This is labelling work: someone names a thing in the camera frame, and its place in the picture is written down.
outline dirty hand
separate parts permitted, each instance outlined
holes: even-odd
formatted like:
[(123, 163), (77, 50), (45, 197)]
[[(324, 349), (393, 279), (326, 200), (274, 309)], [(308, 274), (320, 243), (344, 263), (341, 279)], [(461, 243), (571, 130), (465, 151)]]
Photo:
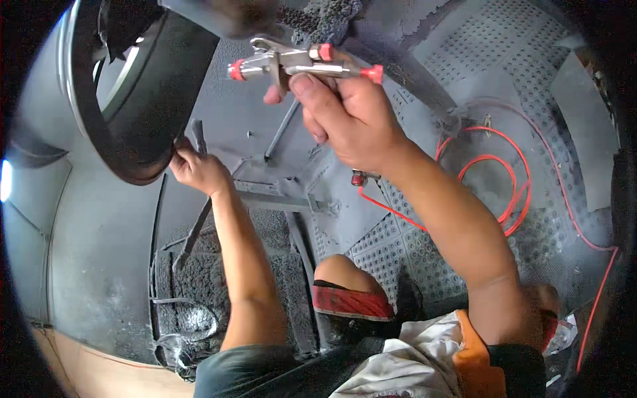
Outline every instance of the dirty hand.
[(411, 142), (383, 88), (368, 79), (337, 79), (340, 98), (308, 74), (294, 75), (290, 89), (303, 104), (303, 122), (316, 142), (329, 143), (350, 167), (383, 174)]
[(170, 170), (180, 183), (190, 185), (210, 197), (234, 188), (230, 172), (216, 156), (195, 151), (186, 137), (175, 144), (175, 149)]

